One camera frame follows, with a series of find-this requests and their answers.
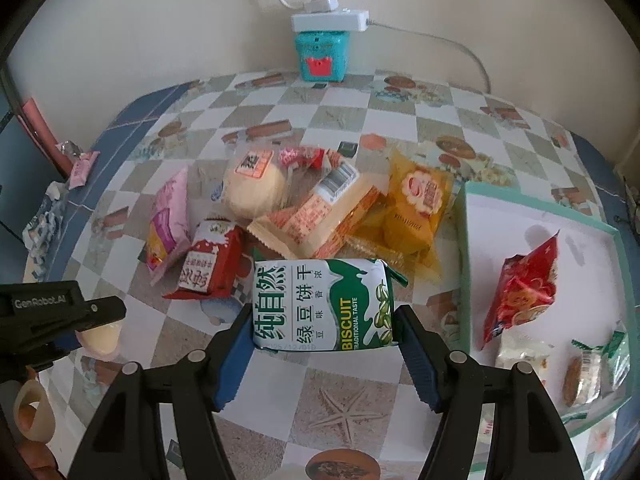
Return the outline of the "crumpled blue white wrapper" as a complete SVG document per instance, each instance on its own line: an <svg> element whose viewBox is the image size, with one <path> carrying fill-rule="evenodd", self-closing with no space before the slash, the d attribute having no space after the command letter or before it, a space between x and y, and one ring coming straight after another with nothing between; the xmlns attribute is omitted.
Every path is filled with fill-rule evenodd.
<svg viewBox="0 0 640 480"><path fill-rule="evenodd" d="M52 181L37 212L23 229L23 243L28 253L26 274L35 282L42 282L46 277L50 250L61 237L67 193L65 183Z"/></svg>

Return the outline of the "small pink candy packet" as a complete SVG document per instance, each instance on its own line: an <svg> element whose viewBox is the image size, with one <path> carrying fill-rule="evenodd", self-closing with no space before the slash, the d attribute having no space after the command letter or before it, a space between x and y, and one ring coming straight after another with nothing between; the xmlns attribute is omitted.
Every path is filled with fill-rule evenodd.
<svg viewBox="0 0 640 480"><path fill-rule="evenodd" d="M70 178L68 179L68 188L73 190L74 188L82 188L86 185L89 180L92 168L98 157L100 156L100 151L91 151L81 153L74 162L74 166L72 168L72 172L70 173Z"/></svg>

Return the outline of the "white crispy snack bag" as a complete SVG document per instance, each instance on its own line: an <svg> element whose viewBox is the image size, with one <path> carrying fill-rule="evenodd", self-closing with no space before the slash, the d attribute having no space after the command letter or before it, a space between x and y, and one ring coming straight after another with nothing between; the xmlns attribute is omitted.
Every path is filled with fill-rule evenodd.
<svg viewBox="0 0 640 480"><path fill-rule="evenodd" d="M495 366L510 370L517 362L527 362L533 367L540 381L545 384L549 371L549 359L553 349L552 344L530 338L526 334L511 328L500 335Z"/></svg>

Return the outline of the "clear pale yellow cake packet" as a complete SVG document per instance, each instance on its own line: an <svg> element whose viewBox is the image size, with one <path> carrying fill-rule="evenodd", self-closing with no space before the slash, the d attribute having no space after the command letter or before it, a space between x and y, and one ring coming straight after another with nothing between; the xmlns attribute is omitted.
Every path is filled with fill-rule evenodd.
<svg viewBox="0 0 640 480"><path fill-rule="evenodd" d="M119 338L122 321L108 323L78 332L76 337L89 356L102 361L114 361L119 356Z"/></svg>

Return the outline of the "white tape roll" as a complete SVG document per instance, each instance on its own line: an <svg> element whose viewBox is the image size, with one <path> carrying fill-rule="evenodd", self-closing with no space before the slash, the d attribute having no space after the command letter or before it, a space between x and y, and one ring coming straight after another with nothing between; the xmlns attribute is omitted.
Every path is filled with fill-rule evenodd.
<svg viewBox="0 0 640 480"><path fill-rule="evenodd" d="M18 390L13 404L13 417L21 435L29 440L49 443L55 432L55 418L43 386L29 379Z"/></svg>

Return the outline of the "checkered patterned tablecloth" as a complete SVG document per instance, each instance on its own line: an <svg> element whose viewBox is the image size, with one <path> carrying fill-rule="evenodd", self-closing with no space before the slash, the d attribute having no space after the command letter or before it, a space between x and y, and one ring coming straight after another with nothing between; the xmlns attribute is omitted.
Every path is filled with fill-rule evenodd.
<svg viewBox="0 0 640 480"><path fill-rule="evenodd" d="M478 362L524 334L589 479L632 385L566 396L580 346L634 325L639 275L606 218L585 142L450 84L376 72L197 80L130 104L66 196L48 277L126 315L41 373L62 469L128 362L177 363L246 318L250 360L215 415L235 475L303 477L352 453L414 479L440 416L423 404L392 314Z"/></svg>

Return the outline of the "peach orange wafer packet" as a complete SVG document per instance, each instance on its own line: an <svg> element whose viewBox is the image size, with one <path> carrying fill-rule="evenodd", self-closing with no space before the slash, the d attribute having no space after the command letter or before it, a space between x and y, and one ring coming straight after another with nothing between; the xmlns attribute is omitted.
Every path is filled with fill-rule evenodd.
<svg viewBox="0 0 640 480"><path fill-rule="evenodd" d="M248 232L288 260L332 258L378 196L370 176L340 157L300 204L252 221Z"/></svg>

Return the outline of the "pink cake roll packet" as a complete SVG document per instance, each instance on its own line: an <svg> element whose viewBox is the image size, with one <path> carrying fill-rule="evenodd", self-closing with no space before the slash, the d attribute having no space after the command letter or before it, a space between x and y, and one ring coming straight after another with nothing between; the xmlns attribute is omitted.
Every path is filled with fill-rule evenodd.
<svg viewBox="0 0 640 480"><path fill-rule="evenodd" d="M181 168L154 197L145 264L154 286L191 246L188 211L189 168Z"/></svg>

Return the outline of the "teal toy box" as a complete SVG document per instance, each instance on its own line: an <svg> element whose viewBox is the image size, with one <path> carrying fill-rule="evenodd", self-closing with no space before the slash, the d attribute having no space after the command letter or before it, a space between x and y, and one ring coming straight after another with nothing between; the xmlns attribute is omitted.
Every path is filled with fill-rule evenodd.
<svg viewBox="0 0 640 480"><path fill-rule="evenodd" d="M340 82L348 66L350 32L299 32L294 39L304 81Z"/></svg>

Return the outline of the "clear cracker packet green ends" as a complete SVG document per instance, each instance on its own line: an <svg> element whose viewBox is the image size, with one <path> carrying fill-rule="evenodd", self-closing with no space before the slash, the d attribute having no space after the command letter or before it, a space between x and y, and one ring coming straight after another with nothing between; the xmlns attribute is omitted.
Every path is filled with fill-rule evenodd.
<svg viewBox="0 0 640 480"><path fill-rule="evenodd" d="M631 370L629 336L618 321L606 344L590 346L573 339L574 350L564 376L562 399L567 412L564 424L588 417L594 402L616 392Z"/></svg>

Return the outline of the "white power strip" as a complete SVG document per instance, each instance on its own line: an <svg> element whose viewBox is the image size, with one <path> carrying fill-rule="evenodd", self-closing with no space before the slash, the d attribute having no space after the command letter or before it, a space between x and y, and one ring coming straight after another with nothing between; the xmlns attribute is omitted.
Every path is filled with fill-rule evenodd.
<svg viewBox="0 0 640 480"><path fill-rule="evenodd" d="M324 13L297 13L291 16L293 32L365 32L368 10L341 9Z"/></svg>

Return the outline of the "small red candy wrapper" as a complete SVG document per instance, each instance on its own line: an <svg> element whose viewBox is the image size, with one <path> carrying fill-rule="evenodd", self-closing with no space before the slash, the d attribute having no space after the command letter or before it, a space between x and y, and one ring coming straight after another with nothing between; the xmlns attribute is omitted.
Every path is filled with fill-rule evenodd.
<svg viewBox="0 0 640 480"><path fill-rule="evenodd" d="M279 152L278 161L285 169L319 169L322 166L324 149L316 146L288 146Z"/></svg>

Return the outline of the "red snack bag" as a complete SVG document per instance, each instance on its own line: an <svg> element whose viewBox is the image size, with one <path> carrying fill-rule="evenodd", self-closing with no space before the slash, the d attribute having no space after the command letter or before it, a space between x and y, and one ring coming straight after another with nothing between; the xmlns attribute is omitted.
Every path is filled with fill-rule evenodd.
<svg viewBox="0 0 640 480"><path fill-rule="evenodd" d="M558 235L556 232L527 255L515 255L504 260L483 325L480 348L505 330L536 320L554 303L558 279Z"/></svg>

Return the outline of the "orange yellow bread packet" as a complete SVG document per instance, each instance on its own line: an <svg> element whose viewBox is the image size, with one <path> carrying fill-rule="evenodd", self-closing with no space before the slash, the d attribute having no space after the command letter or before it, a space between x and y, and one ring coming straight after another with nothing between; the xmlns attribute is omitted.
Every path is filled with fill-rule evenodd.
<svg viewBox="0 0 640 480"><path fill-rule="evenodd" d="M347 243L402 274L438 284L442 266L435 240L453 189L449 172L419 164L394 148L387 192L358 222Z"/></svg>

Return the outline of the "white tray with green rim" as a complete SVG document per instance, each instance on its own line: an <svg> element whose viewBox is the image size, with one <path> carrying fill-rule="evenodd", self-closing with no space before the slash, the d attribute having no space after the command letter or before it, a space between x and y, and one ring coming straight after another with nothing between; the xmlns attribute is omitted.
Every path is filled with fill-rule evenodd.
<svg viewBox="0 0 640 480"><path fill-rule="evenodd" d="M636 336L634 291L620 231L573 209L510 188L468 182L454 201L461 255L458 346L480 364L521 335L548 344L544 385L577 436L621 408L632 378L564 400L582 347L603 348L615 330Z"/></svg>

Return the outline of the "round steamed cake packet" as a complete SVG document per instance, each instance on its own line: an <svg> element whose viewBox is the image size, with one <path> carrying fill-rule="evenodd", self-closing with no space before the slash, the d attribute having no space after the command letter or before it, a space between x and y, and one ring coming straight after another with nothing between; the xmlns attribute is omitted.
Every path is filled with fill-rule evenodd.
<svg viewBox="0 0 640 480"><path fill-rule="evenodd" d="M288 195L288 172L275 148L243 146L224 175L222 202L232 216L254 220L279 210Z"/></svg>

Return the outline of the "green biscuit packet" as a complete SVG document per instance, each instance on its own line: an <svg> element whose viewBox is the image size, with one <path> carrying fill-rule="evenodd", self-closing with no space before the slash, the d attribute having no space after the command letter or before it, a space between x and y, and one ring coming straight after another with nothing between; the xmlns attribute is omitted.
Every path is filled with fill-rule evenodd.
<svg viewBox="0 0 640 480"><path fill-rule="evenodd" d="M352 352L393 343L394 287L408 280L381 259L255 264L253 340L287 352Z"/></svg>

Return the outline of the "red white milk snack packet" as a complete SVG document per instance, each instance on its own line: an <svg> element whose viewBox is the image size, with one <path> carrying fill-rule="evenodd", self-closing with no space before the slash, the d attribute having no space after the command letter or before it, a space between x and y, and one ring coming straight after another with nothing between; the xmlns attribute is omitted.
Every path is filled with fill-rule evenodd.
<svg viewBox="0 0 640 480"><path fill-rule="evenodd" d="M164 298L209 300L230 297L242 247L243 230L235 222L202 221L186 253L177 288Z"/></svg>

